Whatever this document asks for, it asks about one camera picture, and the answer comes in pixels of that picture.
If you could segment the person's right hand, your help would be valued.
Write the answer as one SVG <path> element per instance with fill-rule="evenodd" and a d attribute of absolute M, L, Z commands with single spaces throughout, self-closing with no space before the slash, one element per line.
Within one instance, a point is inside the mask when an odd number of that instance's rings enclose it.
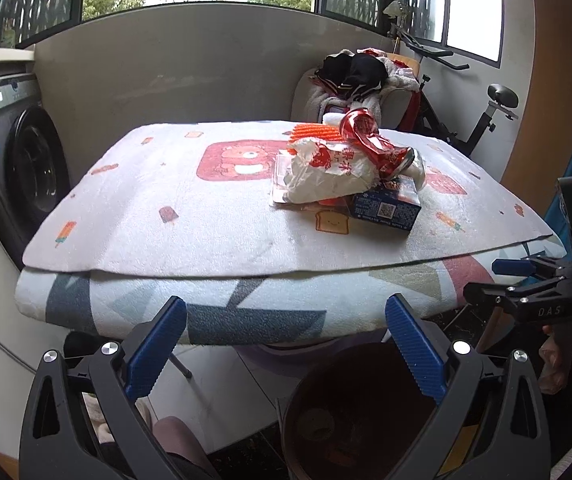
<path fill-rule="evenodd" d="M 544 325 L 543 331 L 548 335 L 548 339 L 539 349 L 540 357 L 544 361 L 544 369 L 539 379 L 539 386 L 543 393 L 558 393 L 566 384 L 567 373 L 564 370 L 563 352 L 554 341 L 553 327 Z"/>

